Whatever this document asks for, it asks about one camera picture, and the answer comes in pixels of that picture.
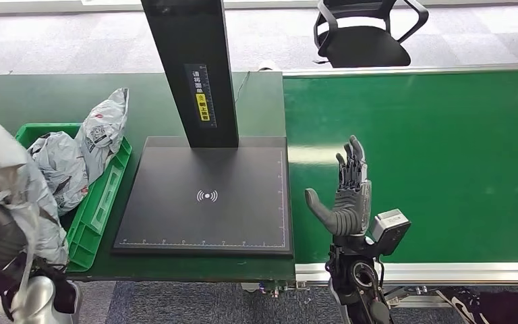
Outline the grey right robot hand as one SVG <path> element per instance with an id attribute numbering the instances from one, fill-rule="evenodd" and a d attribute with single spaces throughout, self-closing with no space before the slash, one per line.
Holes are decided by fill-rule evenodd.
<path id="1" fill-rule="evenodd" d="M 362 143 L 351 135 L 343 146 L 346 156 L 335 155 L 338 162 L 338 186 L 331 209 L 324 206 L 317 192 L 306 188 L 306 204 L 326 230 L 334 236 L 353 236 L 366 233 L 370 221 L 372 182 L 368 179 L 368 165 Z"/>

